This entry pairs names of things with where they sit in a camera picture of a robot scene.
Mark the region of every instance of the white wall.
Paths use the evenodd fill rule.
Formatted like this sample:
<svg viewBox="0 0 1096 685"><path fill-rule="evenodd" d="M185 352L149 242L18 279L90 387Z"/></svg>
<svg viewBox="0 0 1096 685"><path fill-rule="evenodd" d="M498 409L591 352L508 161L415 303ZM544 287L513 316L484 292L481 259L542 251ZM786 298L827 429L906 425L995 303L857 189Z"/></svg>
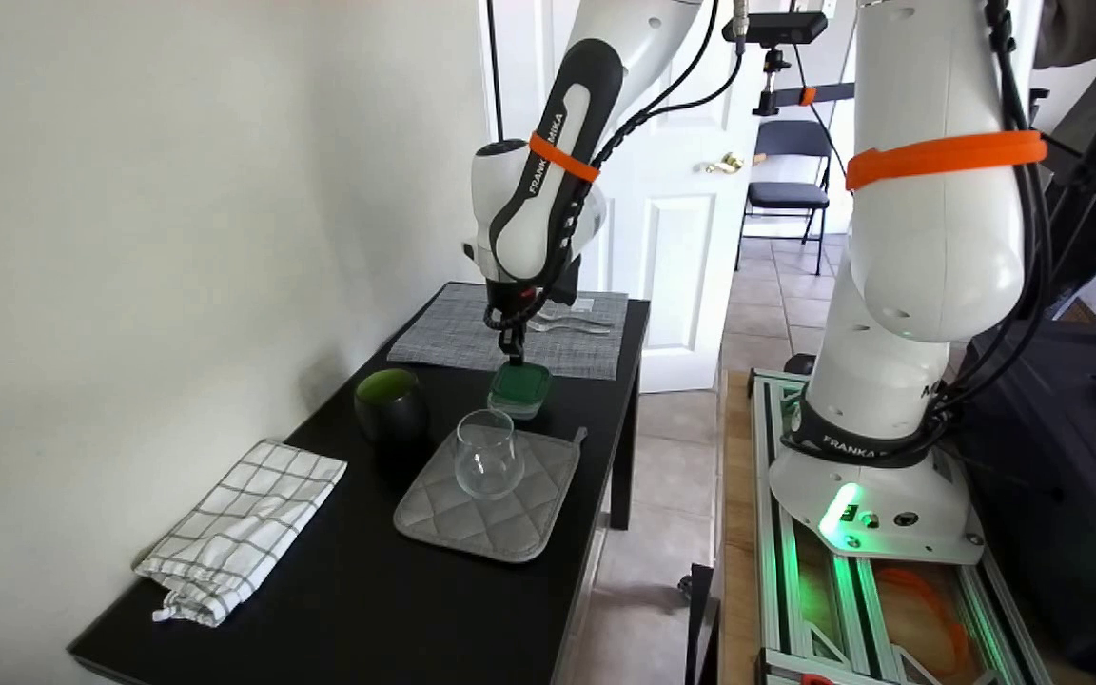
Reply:
<svg viewBox="0 0 1096 685"><path fill-rule="evenodd" d="M0 681L472 279L477 0L0 0Z"/></svg>

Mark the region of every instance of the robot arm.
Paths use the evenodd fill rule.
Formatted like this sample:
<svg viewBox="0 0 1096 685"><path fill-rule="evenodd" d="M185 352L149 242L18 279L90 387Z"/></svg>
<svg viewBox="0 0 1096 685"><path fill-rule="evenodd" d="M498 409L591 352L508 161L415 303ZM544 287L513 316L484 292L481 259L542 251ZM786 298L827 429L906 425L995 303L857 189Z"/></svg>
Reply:
<svg viewBox="0 0 1096 685"><path fill-rule="evenodd" d="M699 0L591 0L528 141L494 141L472 163L484 319L522 360L522 333L599 232L599 145L687 42Z"/></svg>

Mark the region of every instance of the glass cup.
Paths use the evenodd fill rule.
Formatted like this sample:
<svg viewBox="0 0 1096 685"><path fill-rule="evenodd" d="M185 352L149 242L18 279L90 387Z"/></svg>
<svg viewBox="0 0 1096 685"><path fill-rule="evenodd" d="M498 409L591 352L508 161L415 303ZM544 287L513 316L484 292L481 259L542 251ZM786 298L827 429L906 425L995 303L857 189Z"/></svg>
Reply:
<svg viewBox="0 0 1096 685"><path fill-rule="evenodd" d="M481 409L456 423L456 482L472 497L503 497L518 489L527 459L513 448L513 417L494 409Z"/></svg>

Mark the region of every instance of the green light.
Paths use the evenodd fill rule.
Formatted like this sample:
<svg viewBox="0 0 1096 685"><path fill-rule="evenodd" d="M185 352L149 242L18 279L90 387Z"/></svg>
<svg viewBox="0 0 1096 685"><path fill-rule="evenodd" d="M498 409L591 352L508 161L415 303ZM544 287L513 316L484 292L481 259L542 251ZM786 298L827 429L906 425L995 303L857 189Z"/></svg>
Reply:
<svg viewBox="0 0 1096 685"><path fill-rule="evenodd" d="M860 501L860 482L840 482L840 491L831 497L831 505L818 518L818 533L834 546L834 548L853 548L853 538L845 533L845 510Z"/></svg>

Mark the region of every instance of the floor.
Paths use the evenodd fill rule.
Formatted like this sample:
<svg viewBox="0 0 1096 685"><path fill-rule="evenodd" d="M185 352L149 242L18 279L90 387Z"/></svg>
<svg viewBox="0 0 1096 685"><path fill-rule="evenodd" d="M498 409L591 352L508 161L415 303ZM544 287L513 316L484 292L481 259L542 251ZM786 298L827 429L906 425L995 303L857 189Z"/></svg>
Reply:
<svg viewBox="0 0 1096 685"><path fill-rule="evenodd" d="M822 341L845 236L815 242L746 239L725 334L727 371L780 371ZM688 612L679 580L716 565L720 524L720 397L643 397L636 435L632 530L599 533L591 591L567 645L567 685L679 685L687 681Z"/></svg>

